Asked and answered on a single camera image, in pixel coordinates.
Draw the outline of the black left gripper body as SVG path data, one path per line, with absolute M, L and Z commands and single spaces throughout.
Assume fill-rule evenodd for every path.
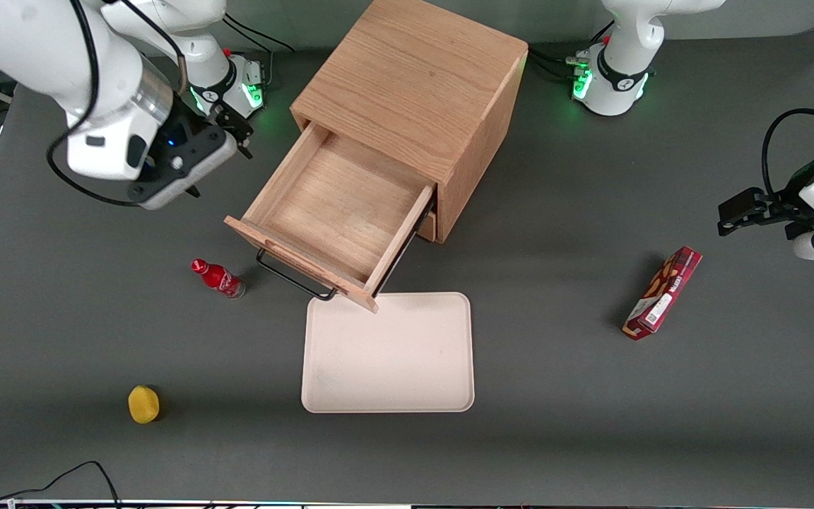
M 814 208 L 800 197 L 801 190 L 814 180 L 814 159 L 811 159 L 789 177 L 784 187 L 775 190 L 766 168 L 767 194 L 775 203 L 775 211 L 800 223 L 814 223 Z

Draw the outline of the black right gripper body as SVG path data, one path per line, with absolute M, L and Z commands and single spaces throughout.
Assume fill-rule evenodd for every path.
M 208 122 L 174 94 L 168 117 L 156 132 L 153 157 L 206 157 L 219 151 L 226 141 L 224 130 Z

